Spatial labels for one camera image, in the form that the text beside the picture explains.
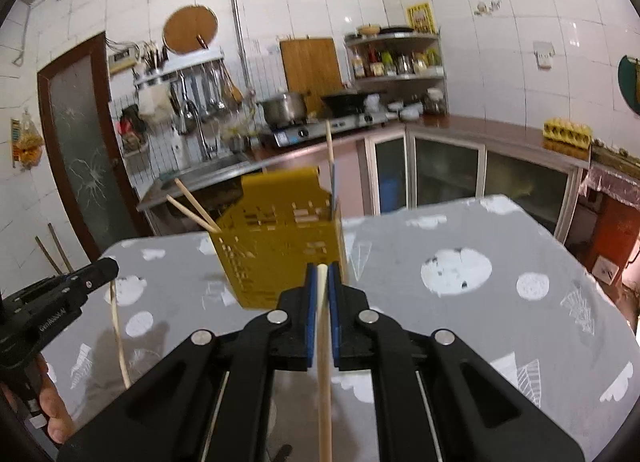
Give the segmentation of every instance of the human hand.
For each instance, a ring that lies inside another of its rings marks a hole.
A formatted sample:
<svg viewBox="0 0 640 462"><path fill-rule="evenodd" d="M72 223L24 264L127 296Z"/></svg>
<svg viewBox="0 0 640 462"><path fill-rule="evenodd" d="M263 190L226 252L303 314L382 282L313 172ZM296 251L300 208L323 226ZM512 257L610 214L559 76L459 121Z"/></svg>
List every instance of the human hand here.
<svg viewBox="0 0 640 462"><path fill-rule="evenodd" d="M70 436L74 434L76 431L76 426L74 425L71 416L66 410L65 403L60 397L55 385L49 379L47 372L49 371L49 367L47 366L46 361L44 360L42 355L38 355L36 358L36 364L42 375L42 387L40 389L39 401L40 407L44 413L49 416L49 425L47 426L47 433L49 433L49 437L57 442L58 444L63 444ZM9 402L9 405L14 409L17 409L17 404L15 402L15 396L11 393L11 391L6 387L6 385L0 382L0 388L2 388L2 392L6 397L6 400Z"/></svg>

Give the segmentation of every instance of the brown door frame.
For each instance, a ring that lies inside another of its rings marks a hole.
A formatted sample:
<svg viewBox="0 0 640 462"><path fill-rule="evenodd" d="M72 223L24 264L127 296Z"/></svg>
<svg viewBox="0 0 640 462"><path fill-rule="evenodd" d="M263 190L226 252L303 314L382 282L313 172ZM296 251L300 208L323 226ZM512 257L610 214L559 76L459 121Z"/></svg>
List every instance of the brown door frame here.
<svg viewBox="0 0 640 462"><path fill-rule="evenodd" d="M42 132L44 134L53 178L58 187L58 193L65 207L66 214L69 217L69 222L76 232L76 235L78 235L78 240L82 248L89 259L95 261L100 257L100 250L91 232L89 232L89 228L84 223L78 201L76 201L76 197L66 175L56 128L53 122L49 90L49 83L53 77L85 57L91 59L91 72L94 79L94 95L98 110L100 132L107 149L107 155L111 161L111 170L120 188L120 194L124 199L133 225L140 236L152 236L153 232L144 215L136 210L136 206L140 203L140 200L129 182L129 176L122 162L120 148L118 147L118 142L116 141L116 136L113 131L113 123L111 122L111 114L109 112L111 94L107 71L106 36L103 32L72 48L38 72L40 118L42 120Z"/></svg>

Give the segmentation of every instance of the gray tablecloth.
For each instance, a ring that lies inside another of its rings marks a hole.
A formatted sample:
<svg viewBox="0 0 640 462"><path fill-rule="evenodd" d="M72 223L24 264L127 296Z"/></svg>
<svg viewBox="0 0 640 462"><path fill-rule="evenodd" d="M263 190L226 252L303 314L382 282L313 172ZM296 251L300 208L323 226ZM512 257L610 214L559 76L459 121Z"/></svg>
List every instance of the gray tablecloth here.
<svg viewBox="0 0 640 462"><path fill-rule="evenodd" d="M595 280L509 199L469 199L347 220L349 283L407 330L453 330L575 438L592 460L640 395L638 344ZM124 241L118 301L133 378L198 328L224 334L258 311L242 309L205 233ZM44 354L82 425L123 390L107 289ZM378 459L367 372L335 372L337 460ZM316 382L278 373L271 455L317 452Z"/></svg>

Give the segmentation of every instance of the blue gripper pad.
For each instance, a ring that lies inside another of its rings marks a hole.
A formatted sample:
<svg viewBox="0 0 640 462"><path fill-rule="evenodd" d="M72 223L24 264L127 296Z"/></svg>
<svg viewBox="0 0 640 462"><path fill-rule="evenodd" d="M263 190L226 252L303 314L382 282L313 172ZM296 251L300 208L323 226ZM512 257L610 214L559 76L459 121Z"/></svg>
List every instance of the blue gripper pad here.
<svg viewBox="0 0 640 462"><path fill-rule="evenodd" d="M314 348L316 342L316 299L318 299L318 269L310 269L309 280L309 308L306 314L306 366L311 368L314 362Z"/></svg>
<svg viewBox="0 0 640 462"><path fill-rule="evenodd" d="M331 318L331 346L334 354L334 366L340 359L340 321L338 321L338 302L335 296L335 278L337 263L329 265L327 272L327 289L329 291L329 314Z"/></svg>

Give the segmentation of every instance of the silver screw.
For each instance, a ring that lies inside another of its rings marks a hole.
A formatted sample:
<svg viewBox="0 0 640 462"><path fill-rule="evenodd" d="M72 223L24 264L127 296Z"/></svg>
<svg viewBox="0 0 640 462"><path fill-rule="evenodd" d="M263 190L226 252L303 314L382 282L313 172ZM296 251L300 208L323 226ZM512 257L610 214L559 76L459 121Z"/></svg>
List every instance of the silver screw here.
<svg viewBox="0 0 640 462"><path fill-rule="evenodd" d="M280 325L289 318L284 310L272 310L267 314L267 321L274 325Z"/></svg>
<svg viewBox="0 0 640 462"><path fill-rule="evenodd" d="M363 310L358 314L358 319L363 323L372 324L380 319L380 314L378 314L375 310Z"/></svg>
<svg viewBox="0 0 640 462"><path fill-rule="evenodd" d="M438 330L436 332L436 341L441 345L448 346L455 340L456 337L451 330Z"/></svg>
<svg viewBox="0 0 640 462"><path fill-rule="evenodd" d="M191 334L191 342L194 345L198 346L207 345L211 342L212 339L213 336L208 330L196 330L193 334Z"/></svg>

